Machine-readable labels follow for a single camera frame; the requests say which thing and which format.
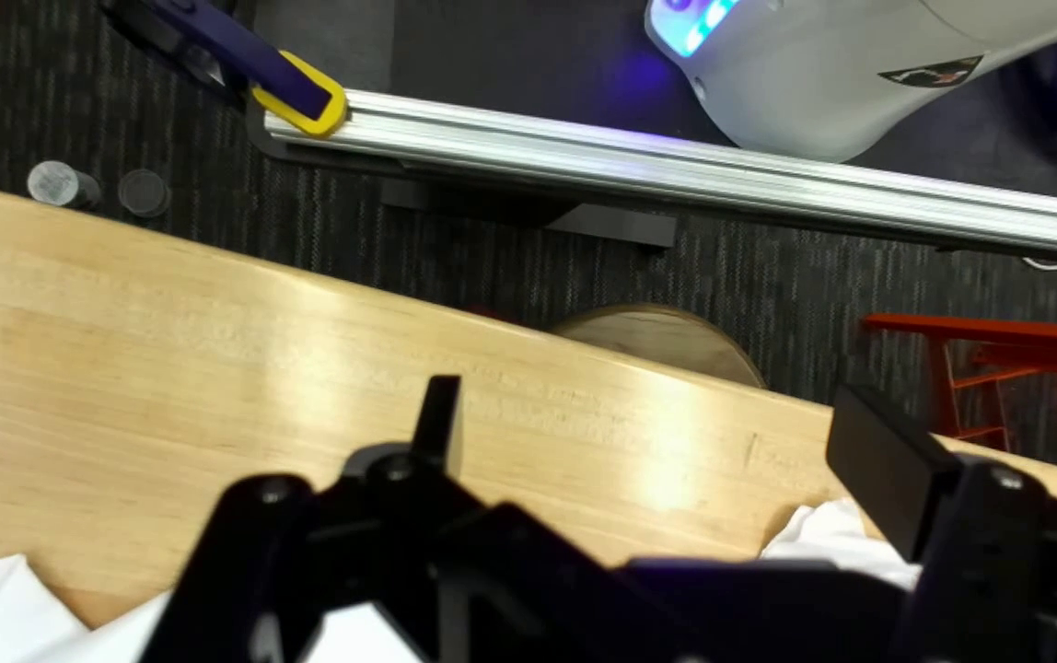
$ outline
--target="white cloth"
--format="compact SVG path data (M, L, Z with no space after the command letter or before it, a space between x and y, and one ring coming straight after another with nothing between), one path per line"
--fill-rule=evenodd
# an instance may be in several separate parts
M887 541L862 531L862 510L852 497L818 508L794 508L788 527L763 547L765 561L833 561L843 572L862 572L891 586L914 589L917 564L907 564Z

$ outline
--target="wooden table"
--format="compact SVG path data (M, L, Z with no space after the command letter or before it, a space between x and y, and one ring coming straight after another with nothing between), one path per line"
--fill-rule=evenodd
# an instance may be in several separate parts
M108 622L223 481L331 481L431 370L465 375L460 478L609 564L751 554L840 494L822 405L0 195L0 554Z

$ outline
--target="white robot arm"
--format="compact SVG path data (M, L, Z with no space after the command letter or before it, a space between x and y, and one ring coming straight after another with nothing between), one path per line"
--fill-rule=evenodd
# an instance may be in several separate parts
M1057 41L1057 0L652 0L649 35L739 148L843 160Z

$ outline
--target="metal rail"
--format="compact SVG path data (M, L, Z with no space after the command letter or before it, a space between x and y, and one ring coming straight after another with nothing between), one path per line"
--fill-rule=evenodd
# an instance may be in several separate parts
M799 213L818 228L862 225L1057 254L1053 195L781 157L362 88L349 90L349 106L349 120L323 138L309 138L271 115L265 115L265 133L303 148Z

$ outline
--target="red chair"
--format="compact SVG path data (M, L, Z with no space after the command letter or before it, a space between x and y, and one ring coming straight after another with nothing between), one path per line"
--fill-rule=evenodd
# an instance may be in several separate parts
M1011 449L1000 385L1057 375L1057 322L874 313L862 327L924 333L937 432L997 449ZM953 343L970 343L965 375L953 369ZM970 416L973 394L983 397L983 418Z

